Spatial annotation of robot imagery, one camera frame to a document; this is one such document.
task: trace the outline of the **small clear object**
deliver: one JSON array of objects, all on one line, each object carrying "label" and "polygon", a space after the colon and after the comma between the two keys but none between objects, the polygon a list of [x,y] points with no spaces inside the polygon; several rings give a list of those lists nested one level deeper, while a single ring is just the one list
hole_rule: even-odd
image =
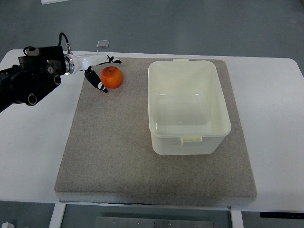
[{"label": "small clear object", "polygon": [[109,47],[109,40],[100,40],[97,42],[97,48],[108,48]]}]

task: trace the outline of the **gray floor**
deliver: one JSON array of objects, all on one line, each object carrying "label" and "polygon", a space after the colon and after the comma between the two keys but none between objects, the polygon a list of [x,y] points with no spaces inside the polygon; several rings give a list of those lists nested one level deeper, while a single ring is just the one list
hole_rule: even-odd
[{"label": "gray floor", "polygon": [[113,52],[283,57],[294,59],[304,74],[300,0],[70,0],[49,5],[2,0],[0,21],[0,60],[11,49],[55,46],[65,32],[73,50],[96,51],[97,41],[105,39]]},{"label": "gray floor", "polygon": [[0,201],[0,226],[8,222],[15,228],[48,228],[54,203]]}]

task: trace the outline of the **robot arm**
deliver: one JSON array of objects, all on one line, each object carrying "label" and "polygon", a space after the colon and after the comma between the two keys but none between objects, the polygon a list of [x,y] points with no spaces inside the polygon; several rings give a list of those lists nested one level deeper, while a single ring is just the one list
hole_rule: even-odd
[{"label": "robot arm", "polygon": [[121,61],[104,54],[74,56],[67,38],[68,53],[64,55],[61,35],[66,38],[60,33],[58,46],[26,47],[25,56],[18,58],[20,65],[0,71],[0,112],[13,103],[37,104],[60,85],[61,75],[72,75],[78,70],[85,71],[85,77],[95,88],[107,92],[91,66]]}]

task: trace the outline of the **metal plate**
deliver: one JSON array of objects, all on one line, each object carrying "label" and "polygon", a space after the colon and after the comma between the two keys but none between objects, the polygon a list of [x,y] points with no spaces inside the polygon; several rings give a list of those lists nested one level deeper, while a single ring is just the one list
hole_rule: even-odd
[{"label": "metal plate", "polygon": [[150,218],[97,217],[95,228],[213,228],[213,222]]}]

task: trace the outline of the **white table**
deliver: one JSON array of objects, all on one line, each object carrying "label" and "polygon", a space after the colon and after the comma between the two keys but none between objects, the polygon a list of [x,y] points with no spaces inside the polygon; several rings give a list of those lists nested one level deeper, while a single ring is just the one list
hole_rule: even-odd
[{"label": "white table", "polygon": [[[304,212],[304,78],[296,62],[287,58],[109,54],[224,60],[257,189],[256,201],[242,210]],[[8,52],[0,69],[19,64],[22,55],[22,50]],[[58,202],[54,185],[84,74],[61,78],[61,85],[36,106],[13,104],[0,113],[0,200]]]}]

